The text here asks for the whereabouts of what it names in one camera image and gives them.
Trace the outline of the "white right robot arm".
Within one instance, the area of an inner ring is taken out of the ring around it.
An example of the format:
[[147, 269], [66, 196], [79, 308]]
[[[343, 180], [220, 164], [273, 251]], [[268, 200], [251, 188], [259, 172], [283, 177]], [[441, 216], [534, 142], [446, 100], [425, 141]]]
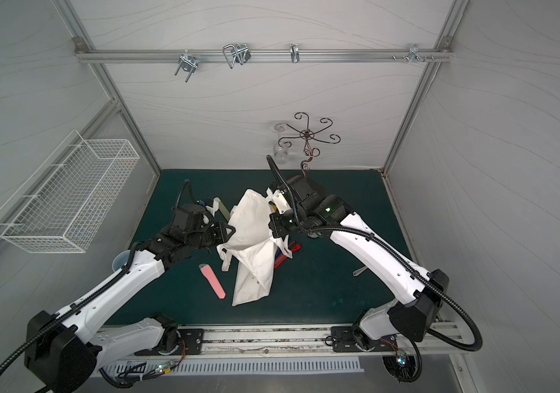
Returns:
[[394, 295], [391, 301], [367, 311], [360, 317], [359, 328], [372, 340], [401, 334], [412, 342], [422, 342], [444, 301], [404, 267], [407, 263], [438, 290], [445, 292], [450, 278], [441, 270], [432, 272], [412, 262], [382, 240], [361, 216], [343, 199], [302, 175], [288, 180], [288, 186], [271, 183], [266, 196], [275, 212], [270, 216], [273, 236], [306, 229], [319, 232], [320, 226], [342, 226], [365, 232], [359, 234], [335, 230], [326, 232], [332, 242], [344, 248], [372, 271]]

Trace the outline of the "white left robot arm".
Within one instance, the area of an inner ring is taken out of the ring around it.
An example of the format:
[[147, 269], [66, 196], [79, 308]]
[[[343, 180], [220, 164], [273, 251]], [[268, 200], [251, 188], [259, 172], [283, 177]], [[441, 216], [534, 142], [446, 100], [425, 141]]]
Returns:
[[170, 223], [147, 241], [135, 243], [126, 262], [96, 288], [57, 313], [41, 311], [28, 322], [24, 364], [44, 384], [44, 391], [73, 392], [98, 367], [167, 342], [170, 321], [164, 317], [144, 319], [103, 341], [96, 337], [118, 309], [175, 263], [235, 234], [233, 226], [216, 219], [219, 210], [218, 199], [175, 208]]

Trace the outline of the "white printed canvas tote bag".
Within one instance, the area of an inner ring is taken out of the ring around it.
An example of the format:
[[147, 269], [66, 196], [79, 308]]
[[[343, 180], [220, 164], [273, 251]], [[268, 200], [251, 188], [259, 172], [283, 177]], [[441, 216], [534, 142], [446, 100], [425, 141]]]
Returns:
[[238, 261], [232, 306], [258, 301], [270, 294], [278, 248], [286, 257], [292, 257], [288, 237], [275, 238], [271, 234], [271, 213], [267, 198], [251, 189], [245, 191], [231, 211], [229, 224], [236, 233], [216, 250], [222, 271], [229, 270], [232, 259]]

